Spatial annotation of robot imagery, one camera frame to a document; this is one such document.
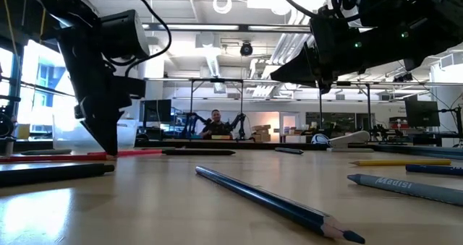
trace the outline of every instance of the monitor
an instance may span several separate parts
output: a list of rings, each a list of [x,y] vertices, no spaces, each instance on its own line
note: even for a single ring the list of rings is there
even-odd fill
[[[405,110],[409,126],[440,126],[439,109],[435,101],[406,100]]]
[[[140,121],[169,123],[171,121],[171,100],[142,101],[140,104]]]

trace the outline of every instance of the yellow pencil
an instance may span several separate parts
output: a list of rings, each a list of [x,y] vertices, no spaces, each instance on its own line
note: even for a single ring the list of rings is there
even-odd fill
[[[357,166],[405,166],[407,164],[415,165],[441,165],[449,166],[450,159],[419,159],[419,160],[358,160],[351,162]]]

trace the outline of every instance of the red pencil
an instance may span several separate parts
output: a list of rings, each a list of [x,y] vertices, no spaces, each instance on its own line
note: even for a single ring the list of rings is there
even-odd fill
[[[39,161],[106,161],[106,155],[25,155],[0,158],[0,163]]]
[[[161,154],[162,150],[123,150],[117,153],[117,157],[129,155],[153,155]],[[89,155],[106,155],[105,152],[89,152]]]

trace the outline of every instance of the table surface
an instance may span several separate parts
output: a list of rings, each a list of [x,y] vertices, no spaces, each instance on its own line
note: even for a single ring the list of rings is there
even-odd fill
[[[350,244],[320,237],[195,174],[205,166],[333,215],[367,244],[460,244],[461,207],[359,186],[353,173],[463,189],[463,179],[357,167],[391,153],[238,150],[233,156],[120,158],[89,179],[0,189],[0,244]],[[454,160],[455,166],[463,166]]]

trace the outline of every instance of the man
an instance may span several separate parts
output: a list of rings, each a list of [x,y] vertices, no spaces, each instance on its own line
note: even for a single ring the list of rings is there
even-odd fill
[[[232,133],[226,129],[225,124],[221,121],[220,111],[213,110],[211,112],[211,119],[212,122],[205,126],[203,131],[200,133],[200,136],[203,139],[211,139],[212,135],[229,135],[232,138]]]

